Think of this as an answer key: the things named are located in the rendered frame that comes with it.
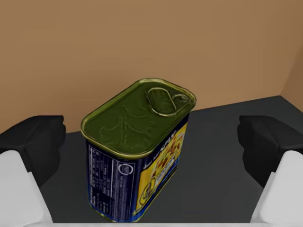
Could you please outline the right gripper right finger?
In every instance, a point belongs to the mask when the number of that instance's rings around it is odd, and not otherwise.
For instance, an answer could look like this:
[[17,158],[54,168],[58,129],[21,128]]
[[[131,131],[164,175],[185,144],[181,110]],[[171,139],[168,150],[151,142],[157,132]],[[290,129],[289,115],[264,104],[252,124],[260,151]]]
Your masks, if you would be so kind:
[[239,120],[244,168],[263,188],[250,221],[303,224],[303,133],[270,116]]

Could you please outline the tall board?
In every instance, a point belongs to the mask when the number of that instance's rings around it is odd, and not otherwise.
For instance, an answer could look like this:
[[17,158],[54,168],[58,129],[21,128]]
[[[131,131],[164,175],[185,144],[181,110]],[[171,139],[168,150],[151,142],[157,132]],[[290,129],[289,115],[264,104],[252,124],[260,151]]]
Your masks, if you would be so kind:
[[276,96],[303,49],[303,0],[0,0],[0,133],[82,118],[142,78],[196,109]]

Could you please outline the green and blue rectangular can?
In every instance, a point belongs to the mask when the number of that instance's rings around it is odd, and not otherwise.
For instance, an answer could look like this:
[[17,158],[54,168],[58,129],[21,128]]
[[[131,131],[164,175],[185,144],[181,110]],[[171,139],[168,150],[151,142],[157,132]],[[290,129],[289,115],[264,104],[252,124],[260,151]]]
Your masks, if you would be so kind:
[[177,169],[195,95],[163,79],[134,82],[89,113],[89,205],[112,222],[137,222]]

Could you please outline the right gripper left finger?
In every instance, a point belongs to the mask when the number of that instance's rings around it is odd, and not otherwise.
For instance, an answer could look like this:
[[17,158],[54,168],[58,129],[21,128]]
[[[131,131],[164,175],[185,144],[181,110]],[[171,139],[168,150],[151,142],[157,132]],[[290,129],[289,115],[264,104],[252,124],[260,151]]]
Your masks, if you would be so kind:
[[0,224],[52,223],[40,187],[58,170],[63,121],[33,116],[0,134]]

